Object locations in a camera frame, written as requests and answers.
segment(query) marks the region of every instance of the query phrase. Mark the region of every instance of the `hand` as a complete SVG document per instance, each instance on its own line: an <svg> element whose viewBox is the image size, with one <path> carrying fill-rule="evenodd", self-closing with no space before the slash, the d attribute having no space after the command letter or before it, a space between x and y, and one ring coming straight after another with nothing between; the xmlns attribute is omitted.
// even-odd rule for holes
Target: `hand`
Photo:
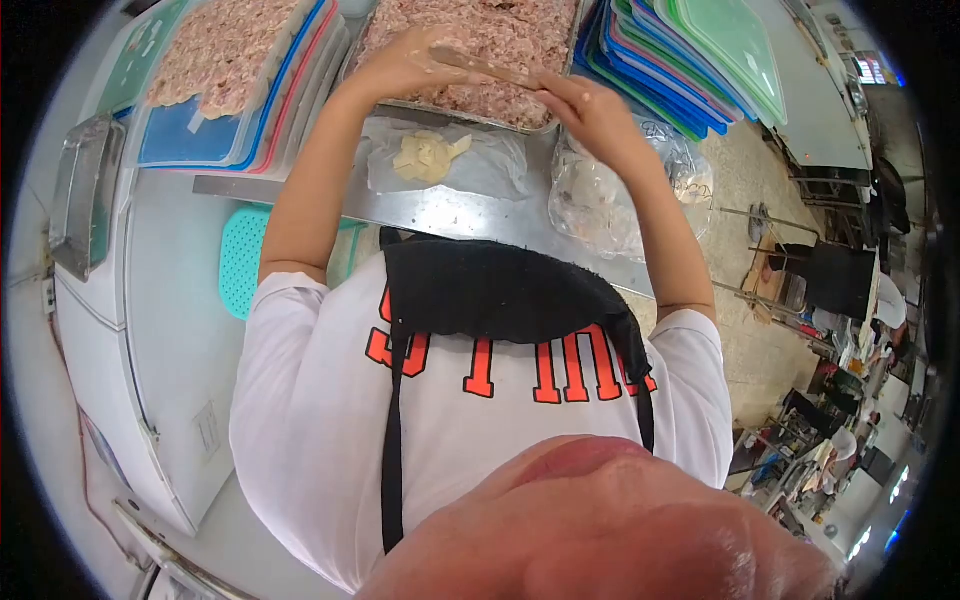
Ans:
<svg viewBox="0 0 960 600"><path fill-rule="evenodd" d="M636 128L630 109L613 90L585 77L539 73L546 87L537 98L598 160L623 178L637 155L653 152Z"/></svg>
<svg viewBox="0 0 960 600"><path fill-rule="evenodd" d="M397 98L425 87L482 84L490 78L430 58L430 48L455 43L466 33L454 25L423 29L412 27L397 36L350 76L350 85L363 90L374 102Z"/></svg>

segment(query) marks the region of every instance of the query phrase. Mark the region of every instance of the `black apron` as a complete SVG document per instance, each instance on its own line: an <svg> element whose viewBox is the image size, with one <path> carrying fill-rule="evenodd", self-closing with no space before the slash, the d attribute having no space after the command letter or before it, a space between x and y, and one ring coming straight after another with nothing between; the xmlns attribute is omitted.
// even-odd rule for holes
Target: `black apron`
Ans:
<svg viewBox="0 0 960 600"><path fill-rule="evenodd" d="M543 254L486 241L409 240L384 248L384 255L394 384L380 479L384 553L403 539L400 385L416 333L541 344L599 324L623 359L627 380L640 384L640 437L653 452L647 353L636 317L607 281Z"/></svg>

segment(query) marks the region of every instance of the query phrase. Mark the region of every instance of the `kitchen worker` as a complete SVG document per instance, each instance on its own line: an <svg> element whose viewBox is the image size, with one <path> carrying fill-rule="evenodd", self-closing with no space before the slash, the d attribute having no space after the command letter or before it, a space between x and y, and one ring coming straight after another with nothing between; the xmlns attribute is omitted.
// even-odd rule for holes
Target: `kitchen worker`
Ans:
<svg viewBox="0 0 960 600"><path fill-rule="evenodd" d="M491 242L395 244L326 286L365 117L481 84L427 58L460 35L410 30L340 85L277 200L230 418L253 510L358 597L820 597L828 559L721 491L731 400L707 265L612 91L543 76L538 98L631 191L648 339L598 276Z"/></svg>

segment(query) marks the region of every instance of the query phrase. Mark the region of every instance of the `stainless steel table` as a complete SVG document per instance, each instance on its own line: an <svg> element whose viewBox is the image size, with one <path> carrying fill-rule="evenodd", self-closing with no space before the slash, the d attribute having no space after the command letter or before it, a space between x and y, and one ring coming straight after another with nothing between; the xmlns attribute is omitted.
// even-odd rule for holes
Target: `stainless steel table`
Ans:
<svg viewBox="0 0 960 600"><path fill-rule="evenodd" d="M555 133L527 137L530 195L523 201L469 194L443 186L421 192L376 194L367 187L369 144L361 143L344 201L344 216L452 239L486 239L527 248L580 265L616 287L652 298L645 264L622 256L601 258L579 240L559 233L550 223L547 197L556 139ZM193 191L273 204L282 185L279 181L198 175Z"/></svg>

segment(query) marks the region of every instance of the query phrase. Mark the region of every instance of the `plastic bag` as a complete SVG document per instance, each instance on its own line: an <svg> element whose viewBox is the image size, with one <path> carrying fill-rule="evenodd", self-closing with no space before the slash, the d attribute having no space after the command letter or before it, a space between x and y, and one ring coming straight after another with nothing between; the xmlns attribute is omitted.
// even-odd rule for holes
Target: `plastic bag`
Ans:
<svg viewBox="0 0 960 600"><path fill-rule="evenodd" d="M367 159L370 190L385 194L433 187L422 180L405 180L394 170L403 137L423 131L439 133L450 144L472 136L469 150L453 159L449 173L438 185L509 200L523 200L528 195L526 153L523 139L516 133L479 132L460 125L429 128L391 117L369 117L364 123L363 137L372 143Z"/></svg>
<svg viewBox="0 0 960 600"><path fill-rule="evenodd" d="M713 171L696 147L660 121L635 121L657 151L684 214L699 239L709 225ZM560 233L582 241L604 257L626 256L645 262L636 210L626 186L609 167L596 160L569 133L557 144L553 186L548 201L550 221Z"/></svg>

